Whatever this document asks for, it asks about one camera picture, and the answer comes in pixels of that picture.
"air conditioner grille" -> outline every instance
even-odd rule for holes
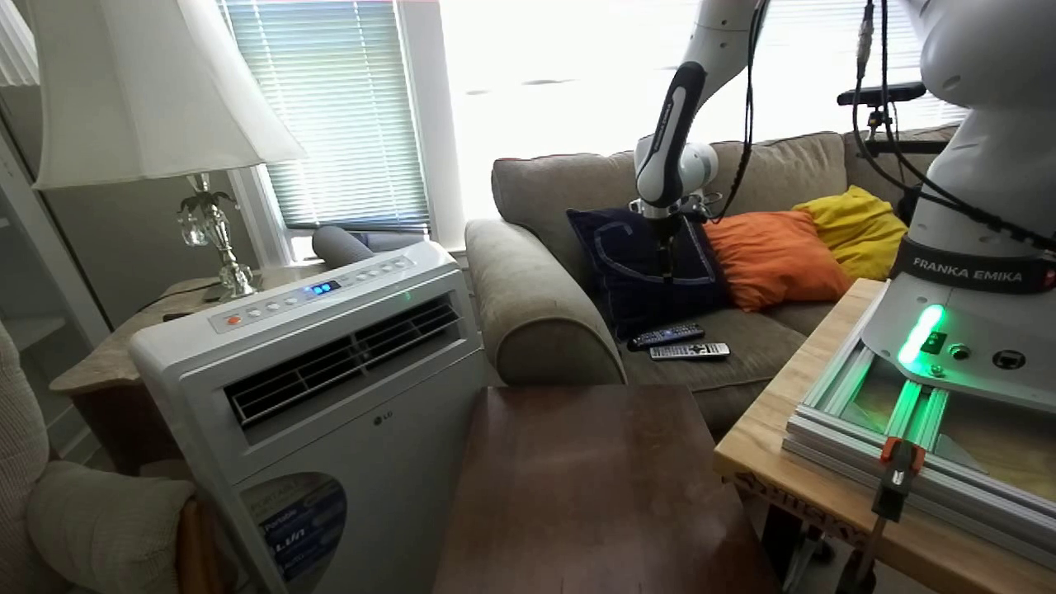
[[[405,350],[431,345],[434,341],[456,341],[457,318],[448,296],[427,301],[399,309],[380,324],[369,324],[349,335],[313,345],[295,361],[256,368],[239,381],[228,381],[228,403],[239,424],[255,424],[281,409],[305,403],[342,380],[365,380],[365,374]]]

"wooden side table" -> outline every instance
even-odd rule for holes
[[[859,280],[717,445],[720,474],[851,545],[860,545],[874,526],[870,491],[839,473],[790,454],[783,438],[790,417],[879,292],[879,280]],[[879,561],[933,589],[1056,589],[1054,568],[1028,563],[913,510],[905,510],[896,526],[884,527]]]
[[[320,268],[273,268],[261,270],[261,280],[263,288],[281,288],[316,270]],[[54,394],[71,400],[112,466],[126,474],[135,474],[144,463],[182,458],[154,400],[137,380],[129,341],[168,318],[211,306],[211,284],[211,277],[173,284],[154,303],[132,313],[85,361],[49,381]]]
[[[780,589],[683,389],[487,389],[434,594]]]

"green light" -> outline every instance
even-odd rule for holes
[[[944,321],[944,306],[929,303],[919,309],[917,325],[911,330],[911,335],[902,342],[896,350],[896,363],[911,365],[925,345],[925,341],[933,333],[933,325]]]

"lamp shade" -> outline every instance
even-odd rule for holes
[[[288,160],[214,0],[36,0],[43,156],[36,189]]]

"window blinds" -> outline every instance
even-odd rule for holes
[[[391,0],[218,0],[307,158],[272,167],[288,229],[421,225]]]

